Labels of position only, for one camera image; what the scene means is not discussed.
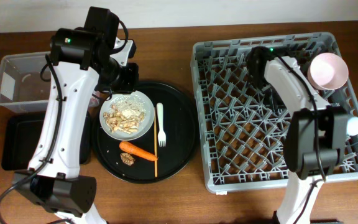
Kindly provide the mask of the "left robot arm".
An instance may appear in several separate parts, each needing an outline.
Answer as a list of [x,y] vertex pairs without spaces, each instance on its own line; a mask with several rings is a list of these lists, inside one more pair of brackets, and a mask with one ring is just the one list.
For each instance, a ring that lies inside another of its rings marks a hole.
[[103,222],[94,205],[96,179],[80,175],[80,144],[93,93],[132,93],[139,81],[134,41],[117,38],[122,27],[109,9],[91,7],[83,27],[55,33],[45,56],[51,81],[42,132],[11,188],[59,222]]

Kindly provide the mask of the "grey dishwasher rack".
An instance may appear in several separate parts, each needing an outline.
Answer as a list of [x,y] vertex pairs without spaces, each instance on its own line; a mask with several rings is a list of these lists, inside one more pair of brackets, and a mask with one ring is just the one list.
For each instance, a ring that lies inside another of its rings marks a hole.
[[329,32],[198,42],[191,73],[198,112],[204,182],[214,194],[285,187],[283,142],[291,116],[278,95],[256,87],[247,71],[254,47],[293,57],[299,73],[319,54],[339,54]]

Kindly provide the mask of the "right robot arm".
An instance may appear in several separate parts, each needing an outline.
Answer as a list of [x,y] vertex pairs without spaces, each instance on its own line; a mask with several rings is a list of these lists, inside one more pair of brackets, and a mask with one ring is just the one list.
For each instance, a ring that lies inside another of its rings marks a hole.
[[283,143],[288,183],[273,220],[309,223],[319,190],[343,160],[349,115],[315,91],[293,57],[259,46],[248,54],[246,66],[254,84],[269,84],[291,116]]

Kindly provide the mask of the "pink bowl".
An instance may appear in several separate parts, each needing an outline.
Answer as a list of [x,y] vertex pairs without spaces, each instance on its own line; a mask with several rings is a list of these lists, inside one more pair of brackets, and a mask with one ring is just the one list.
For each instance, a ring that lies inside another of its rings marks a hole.
[[313,87],[319,90],[337,90],[349,79],[346,62],[333,53],[317,55],[310,63],[307,77]]

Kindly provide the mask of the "cream cup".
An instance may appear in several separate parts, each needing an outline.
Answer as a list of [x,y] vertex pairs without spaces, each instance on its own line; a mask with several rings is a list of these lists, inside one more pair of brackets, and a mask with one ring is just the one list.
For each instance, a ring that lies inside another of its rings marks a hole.
[[349,136],[358,135],[358,117],[352,116],[347,121],[346,133]]

